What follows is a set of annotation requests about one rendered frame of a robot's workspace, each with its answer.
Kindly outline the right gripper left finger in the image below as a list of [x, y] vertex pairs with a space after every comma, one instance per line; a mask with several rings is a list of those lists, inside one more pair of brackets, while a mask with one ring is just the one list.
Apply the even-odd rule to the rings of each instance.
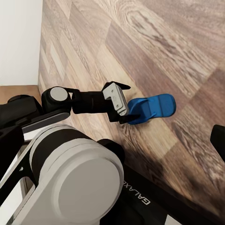
[[0, 130], [0, 181], [24, 144], [23, 134], [20, 125]]

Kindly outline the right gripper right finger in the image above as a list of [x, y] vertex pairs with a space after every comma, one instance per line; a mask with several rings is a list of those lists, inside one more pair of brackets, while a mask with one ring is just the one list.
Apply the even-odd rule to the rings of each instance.
[[214, 125], [210, 141], [225, 162], [225, 127], [217, 124]]

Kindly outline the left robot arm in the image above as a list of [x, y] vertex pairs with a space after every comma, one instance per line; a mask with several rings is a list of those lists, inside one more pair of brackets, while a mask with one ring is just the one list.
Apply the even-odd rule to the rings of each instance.
[[[107, 113], [110, 122], [131, 122], [141, 115], [129, 115], [123, 90], [130, 88], [114, 81], [106, 82], [102, 91], [80, 92], [54, 86], [41, 95], [42, 106], [33, 96], [14, 96], [0, 105], [0, 130], [20, 125], [26, 134], [66, 120], [71, 109], [75, 114]], [[69, 93], [73, 93], [71, 98]]]

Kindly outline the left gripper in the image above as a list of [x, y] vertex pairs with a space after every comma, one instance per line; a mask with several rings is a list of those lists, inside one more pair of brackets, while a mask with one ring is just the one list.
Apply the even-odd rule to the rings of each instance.
[[[109, 87], [112, 82], [106, 82], [102, 91], [90, 91], [92, 96], [92, 110], [90, 113], [107, 113], [110, 122], [118, 122], [120, 124], [124, 124], [126, 122], [131, 122], [133, 120], [139, 119], [141, 115], [127, 115], [120, 116], [117, 111], [114, 109], [112, 100], [105, 100], [103, 91]], [[118, 82], [114, 82], [119, 85], [122, 90], [128, 90], [131, 87], [129, 85], [121, 84]]]

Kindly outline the sandal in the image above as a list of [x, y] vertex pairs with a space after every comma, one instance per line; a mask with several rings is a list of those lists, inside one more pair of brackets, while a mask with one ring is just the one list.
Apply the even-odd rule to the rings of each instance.
[[139, 119], [128, 122], [136, 125], [155, 117], [168, 117], [175, 113], [176, 103], [171, 94], [161, 94], [153, 97], [135, 98], [128, 102], [129, 115], [141, 115]]

